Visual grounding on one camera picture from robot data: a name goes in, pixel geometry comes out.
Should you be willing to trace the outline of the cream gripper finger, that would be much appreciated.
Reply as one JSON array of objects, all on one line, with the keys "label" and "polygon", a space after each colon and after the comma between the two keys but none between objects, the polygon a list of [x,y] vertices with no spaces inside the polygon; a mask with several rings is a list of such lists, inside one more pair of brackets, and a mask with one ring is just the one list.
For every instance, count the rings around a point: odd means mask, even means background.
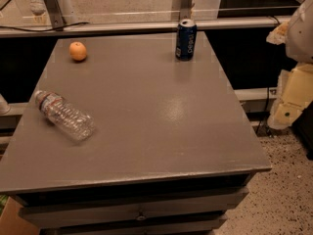
[{"label": "cream gripper finger", "polygon": [[278,130],[291,126],[312,102],[313,65],[298,63],[291,71],[282,70],[268,126]]},{"label": "cream gripper finger", "polygon": [[275,27],[266,37],[266,41],[275,45],[285,44],[288,26],[288,22],[283,22]]}]

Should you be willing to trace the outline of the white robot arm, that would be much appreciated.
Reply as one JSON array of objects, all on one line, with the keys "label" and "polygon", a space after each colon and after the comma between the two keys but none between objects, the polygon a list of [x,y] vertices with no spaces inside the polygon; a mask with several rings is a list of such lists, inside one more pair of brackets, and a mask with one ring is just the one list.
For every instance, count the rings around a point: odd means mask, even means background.
[{"label": "white robot arm", "polygon": [[291,19],[272,30],[266,41],[285,44],[286,55],[296,61],[291,71],[281,71],[267,119],[270,128],[285,129],[313,102],[313,0],[304,0]]}]

